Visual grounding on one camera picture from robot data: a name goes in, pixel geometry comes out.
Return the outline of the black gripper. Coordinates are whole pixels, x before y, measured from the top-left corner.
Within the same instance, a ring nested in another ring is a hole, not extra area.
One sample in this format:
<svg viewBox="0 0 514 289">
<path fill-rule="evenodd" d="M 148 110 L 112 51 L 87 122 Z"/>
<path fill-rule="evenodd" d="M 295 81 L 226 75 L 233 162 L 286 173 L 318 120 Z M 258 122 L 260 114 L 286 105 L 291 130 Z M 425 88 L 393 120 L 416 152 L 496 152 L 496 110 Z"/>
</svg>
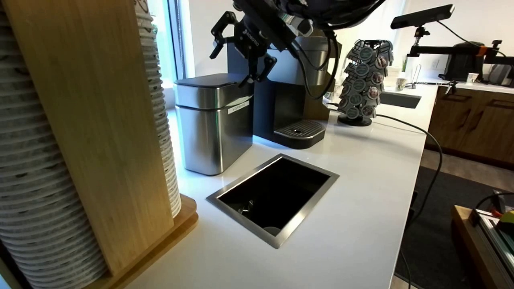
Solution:
<svg viewBox="0 0 514 289">
<path fill-rule="evenodd" d="M 266 53 L 268 46 L 273 44 L 278 51 L 289 49 L 295 35 L 281 19 L 273 0 L 233 0 L 233 8 L 242 12 L 242 19 L 236 22 L 233 11 L 225 11 L 218 17 L 210 28 L 213 49 L 209 57 L 217 57 L 223 44 L 233 41 L 223 30 L 236 24 L 234 46 L 247 59 L 244 83 L 262 81 L 276 64 L 276 57 Z"/>
</svg>

